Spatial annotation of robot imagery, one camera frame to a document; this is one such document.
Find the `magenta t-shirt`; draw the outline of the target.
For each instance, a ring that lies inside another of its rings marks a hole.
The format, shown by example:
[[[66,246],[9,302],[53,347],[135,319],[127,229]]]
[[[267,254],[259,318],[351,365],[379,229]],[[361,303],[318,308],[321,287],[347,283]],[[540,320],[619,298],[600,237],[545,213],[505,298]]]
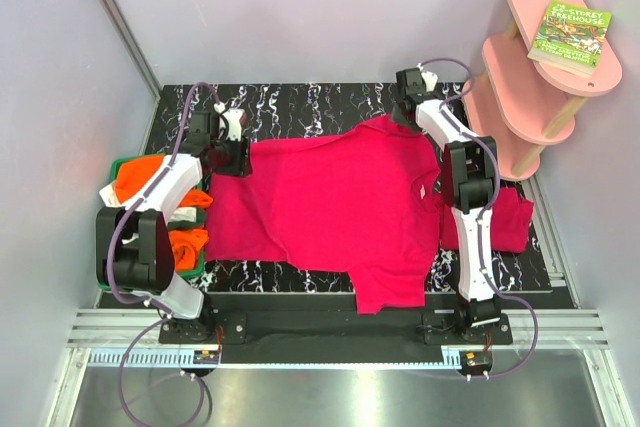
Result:
[[[340,135],[256,142],[250,160],[247,177],[211,182],[208,260],[344,273],[361,314],[425,305],[441,225],[425,136],[382,115]]]

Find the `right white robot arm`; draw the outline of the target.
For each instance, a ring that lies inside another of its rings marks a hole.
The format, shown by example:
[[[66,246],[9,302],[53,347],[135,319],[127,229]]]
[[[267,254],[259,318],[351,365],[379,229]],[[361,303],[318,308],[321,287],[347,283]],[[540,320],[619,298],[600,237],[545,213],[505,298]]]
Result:
[[[499,323],[497,287],[490,273],[492,207],[500,181],[496,143],[466,127],[434,91],[437,77],[419,67],[396,73],[394,119],[427,135],[442,153],[440,192],[453,214],[459,250],[457,337],[476,343]]]

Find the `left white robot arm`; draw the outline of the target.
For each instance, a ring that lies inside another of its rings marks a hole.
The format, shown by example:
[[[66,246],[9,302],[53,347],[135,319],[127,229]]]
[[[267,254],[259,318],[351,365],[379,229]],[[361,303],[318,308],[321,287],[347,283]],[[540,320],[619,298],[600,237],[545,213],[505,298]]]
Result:
[[[188,191],[212,174],[251,173],[250,141],[240,108],[196,112],[175,153],[132,198],[103,207],[96,217],[96,277],[125,303],[148,301],[181,320],[196,343],[215,333],[216,319],[204,311],[204,295],[175,270],[168,224]]]

